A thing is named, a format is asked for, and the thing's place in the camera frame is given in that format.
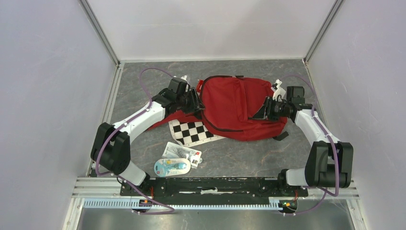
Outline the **red student backpack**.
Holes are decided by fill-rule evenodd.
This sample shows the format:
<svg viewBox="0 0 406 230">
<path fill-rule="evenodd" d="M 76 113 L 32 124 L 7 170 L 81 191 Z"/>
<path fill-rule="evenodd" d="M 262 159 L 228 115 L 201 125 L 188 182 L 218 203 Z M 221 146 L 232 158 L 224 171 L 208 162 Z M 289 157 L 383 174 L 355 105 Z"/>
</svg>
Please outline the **red student backpack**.
<svg viewBox="0 0 406 230">
<path fill-rule="evenodd" d="M 204 80 L 199 93 L 205 109 L 185 114 L 177 111 L 151 126 L 154 129 L 172 120 L 202 122 L 209 132 L 238 141 L 257 141 L 273 138 L 283 140 L 287 118 L 276 122 L 253 120 L 265 98 L 273 96 L 269 81 L 243 76 L 216 75 Z"/>
</svg>

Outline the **blue packaged correction tape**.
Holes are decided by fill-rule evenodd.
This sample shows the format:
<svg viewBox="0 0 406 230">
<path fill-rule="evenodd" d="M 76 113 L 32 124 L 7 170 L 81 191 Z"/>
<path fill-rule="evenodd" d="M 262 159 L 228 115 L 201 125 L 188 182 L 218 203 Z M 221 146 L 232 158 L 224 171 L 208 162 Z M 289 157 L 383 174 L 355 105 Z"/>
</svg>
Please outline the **blue packaged correction tape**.
<svg viewBox="0 0 406 230">
<path fill-rule="evenodd" d="M 159 159 L 153 169 L 158 177 L 183 175 L 190 171 L 191 163 L 185 158 Z"/>
</svg>

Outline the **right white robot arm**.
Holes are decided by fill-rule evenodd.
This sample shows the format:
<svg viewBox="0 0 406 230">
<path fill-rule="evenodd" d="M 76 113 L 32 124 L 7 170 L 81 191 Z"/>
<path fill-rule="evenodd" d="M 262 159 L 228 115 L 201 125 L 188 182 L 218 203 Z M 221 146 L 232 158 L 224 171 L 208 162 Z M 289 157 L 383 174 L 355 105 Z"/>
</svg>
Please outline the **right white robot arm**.
<svg viewBox="0 0 406 230">
<path fill-rule="evenodd" d="M 290 195 L 296 186 L 334 188 L 339 190 L 351 184 L 353 146 L 335 137 L 320 120 L 316 108 L 305 101 L 302 86 L 272 87 L 273 96 L 266 97 L 262 107 L 254 114 L 257 120 L 276 121 L 289 118 L 301 129 L 311 149 L 305 167 L 282 172 L 277 191 Z"/>
</svg>

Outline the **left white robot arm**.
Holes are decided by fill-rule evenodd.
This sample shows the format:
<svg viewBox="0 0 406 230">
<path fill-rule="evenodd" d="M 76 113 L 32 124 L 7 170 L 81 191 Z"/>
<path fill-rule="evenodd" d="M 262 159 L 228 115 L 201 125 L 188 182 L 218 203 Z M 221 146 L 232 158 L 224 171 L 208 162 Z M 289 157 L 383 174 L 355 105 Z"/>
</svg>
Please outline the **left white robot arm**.
<svg viewBox="0 0 406 230">
<path fill-rule="evenodd" d="M 174 77 L 167 88 L 157 95 L 147 94 L 147 104 L 131 116 L 114 124 L 99 125 L 90 152 L 90 158 L 96 163 L 96 174 L 102 175 L 99 167 L 106 173 L 113 173 L 132 184 L 138 195 L 150 190 L 149 175 L 131 161 L 131 143 L 144 131 L 177 111 L 185 114 L 203 110 L 196 88 L 182 79 Z"/>
</svg>

